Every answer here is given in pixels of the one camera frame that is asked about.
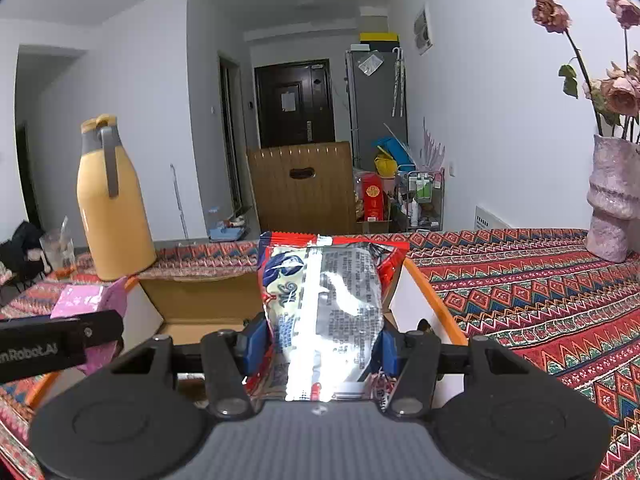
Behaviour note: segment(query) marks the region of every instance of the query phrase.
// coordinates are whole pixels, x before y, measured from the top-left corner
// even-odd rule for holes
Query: table
[[[640,256],[603,261],[586,250],[585,237],[574,229],[369,235],[410,242],[409,257],[466,336],[495,339],[597,403],[612,427],[598,480],[640,479]],[[213,280],[252,272],[257,261],[255,242],[163,251],[141,278]],[[88,256],[79,267],[92,275]],[[44,314],[59,287],[38,283],[0,314]],[[33,413],[6,388],[0,456],[39,479],[24,446]]]

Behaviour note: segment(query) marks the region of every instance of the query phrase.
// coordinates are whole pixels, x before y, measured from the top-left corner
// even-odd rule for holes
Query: silver foil packet
[[[358,399],[383,327],[372,254],[354,246],[276,247],[263,275],[273,332],[260,398]]]

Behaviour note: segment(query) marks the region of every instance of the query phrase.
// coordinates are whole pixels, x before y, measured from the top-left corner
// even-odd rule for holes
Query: thermos handle
[[[102,148],[104,150],[104,165],[107,169],[107,189],[109,198],[118,196],[118,164],[116,162],[116,145],[113,140],[113,128],[104,126],[100,129]]]

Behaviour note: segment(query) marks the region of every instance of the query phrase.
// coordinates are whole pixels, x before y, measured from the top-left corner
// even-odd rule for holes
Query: gray thermos neck
[[[109,198],[118,196],[118,165],[116,163],[116,146],[121,146],[118,127],[101,126],[82,133],[82,154],[104,151],[104,165],[107,172],[107,188]]]

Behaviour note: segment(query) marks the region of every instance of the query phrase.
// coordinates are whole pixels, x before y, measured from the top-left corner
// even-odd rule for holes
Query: pink ceramic vase
[[[628,253],[627,230],[640,218],[640,154],[638,146],[617,137],[594,136],[593,173],[587,200],[593,206],[587,250],[610,262]]]

